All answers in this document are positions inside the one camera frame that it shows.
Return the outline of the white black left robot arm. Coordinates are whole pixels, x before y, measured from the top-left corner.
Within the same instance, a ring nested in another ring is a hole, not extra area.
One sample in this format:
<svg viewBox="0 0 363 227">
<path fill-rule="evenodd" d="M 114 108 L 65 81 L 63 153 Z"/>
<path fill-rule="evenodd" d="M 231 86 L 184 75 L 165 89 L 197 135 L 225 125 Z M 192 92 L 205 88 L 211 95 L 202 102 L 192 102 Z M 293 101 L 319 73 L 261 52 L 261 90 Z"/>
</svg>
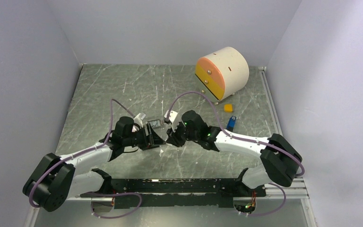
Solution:
<svg viewBox="0 0 363 227">
<path fill-rule="evenodd" d="M 147 150 L 165 144 L 150 124 L 140 126 L 131 117 L 121 117 L 109 129 L 103 139 L 82 151 L 45 155 L 22 189 L 30 204 L 52 212 L 74 196 L 107 196 L 115 191 L 112 178 L 97 165 L 118 158 L 127 147 Z"/>
</svg>

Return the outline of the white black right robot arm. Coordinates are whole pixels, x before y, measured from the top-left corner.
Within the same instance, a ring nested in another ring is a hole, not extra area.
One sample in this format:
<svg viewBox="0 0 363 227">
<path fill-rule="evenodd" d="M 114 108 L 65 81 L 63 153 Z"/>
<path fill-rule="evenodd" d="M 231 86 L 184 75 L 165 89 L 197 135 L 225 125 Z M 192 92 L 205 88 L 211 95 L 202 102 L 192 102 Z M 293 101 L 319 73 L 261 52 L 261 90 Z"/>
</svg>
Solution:
<svg viewBox="0 0 363 227">
<path fill-rule="evenodd" d="M 164 123 L 170 125 L 167 144 L 182 147 L 185 142 L 192 141 L 206 150 L 233 152 L 256 159 L 256 166 L 244 170 L 242 179 L 236 183 L 236 190 L 242 196 L 249 195 L 254 188 L 263 184 L 291 186 L 303 160 L 280 134 L 274 133 L 270 137 L 236 134 L 207 125 L 193 110 L 182 115 L 166 111 Z"/>
</svg>

